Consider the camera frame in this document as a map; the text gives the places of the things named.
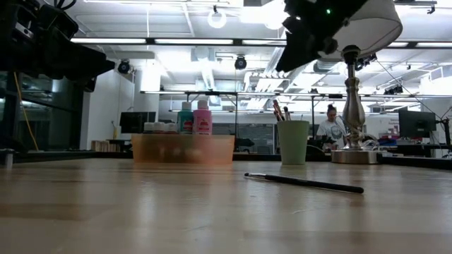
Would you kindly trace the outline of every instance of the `pink bottle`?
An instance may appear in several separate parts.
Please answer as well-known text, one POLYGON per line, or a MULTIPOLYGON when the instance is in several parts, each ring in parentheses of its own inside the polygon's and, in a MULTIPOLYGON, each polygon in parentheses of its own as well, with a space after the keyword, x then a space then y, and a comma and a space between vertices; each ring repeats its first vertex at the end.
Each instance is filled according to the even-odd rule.
POLYGON ((193 134, 212 135, 212 112, 207 101, 198 101, 198 109, 193 111, 193 134))

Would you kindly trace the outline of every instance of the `white t-shirt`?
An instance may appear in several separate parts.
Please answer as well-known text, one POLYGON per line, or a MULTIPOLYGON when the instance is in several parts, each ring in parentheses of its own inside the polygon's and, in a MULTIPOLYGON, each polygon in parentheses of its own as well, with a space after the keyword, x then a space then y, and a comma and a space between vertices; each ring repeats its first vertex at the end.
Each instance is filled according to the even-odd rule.
POLYGON ((327 135, 332 140, 336 141, 339 148, 345 147, 344 144, 344 133, 345 127, 344 123, 340 119, 336 119, 333 123, 328 120, 320 123, 319 129, 317 130, 317 135, 327 135))

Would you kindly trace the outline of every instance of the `lamp stand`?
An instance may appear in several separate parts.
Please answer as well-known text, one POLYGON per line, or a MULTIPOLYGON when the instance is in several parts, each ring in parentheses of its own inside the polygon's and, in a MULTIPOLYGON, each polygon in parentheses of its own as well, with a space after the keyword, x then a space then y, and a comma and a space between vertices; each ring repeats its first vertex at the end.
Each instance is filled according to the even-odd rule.
POLYGON ((361 127, 366 121, 361 99, 358 95, 359 78, 355 76, 355 65, 360 54, 360 49, 354 45, 347 46, 342 52, 342 57, 347 64, 348 79, 345 81, 347 87, 347 101, 344 108, 345 125, 350 129, 347 135, 347 145, 341 149, 331 152, 331 161, 343 164, 376 164, 377 151, 365 150, 362 147, 364 134, 361 127))

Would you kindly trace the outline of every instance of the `yellow cable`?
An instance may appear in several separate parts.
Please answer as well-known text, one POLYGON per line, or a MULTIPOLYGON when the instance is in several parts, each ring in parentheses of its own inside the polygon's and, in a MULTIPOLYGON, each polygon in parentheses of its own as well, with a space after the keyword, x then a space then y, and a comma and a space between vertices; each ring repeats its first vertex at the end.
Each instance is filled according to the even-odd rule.
POLYGON ((16 81, 17 93, 19 95, 20 104, 22 105, 22 110, 23 110, 23 115, 25 117, 25 121, 27 122, 28 131, 30 132, 30 136, 33 139, 33 143, 35 144, 36 150, 39 151, 40 149, 37 147, 35 136, 33 135, 33 132, 31 131, 30 123, 28 122, 27 111, 25 110, 25 107, 23 106, 23 103, 22 103, 22 93, 20 92, 19 82, 17 81, 16 72, 14 73, 14 80, 16 81))

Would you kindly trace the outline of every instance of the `teal bottle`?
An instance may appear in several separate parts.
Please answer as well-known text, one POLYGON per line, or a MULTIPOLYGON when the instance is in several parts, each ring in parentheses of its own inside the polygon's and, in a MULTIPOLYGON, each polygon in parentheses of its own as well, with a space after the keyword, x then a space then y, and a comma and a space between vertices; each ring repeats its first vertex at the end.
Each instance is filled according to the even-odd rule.
POLYGON ((177 113, 177 128, 180 134, 193 133, 193 112, 190 102, 182 102, 182 110, 177 113))

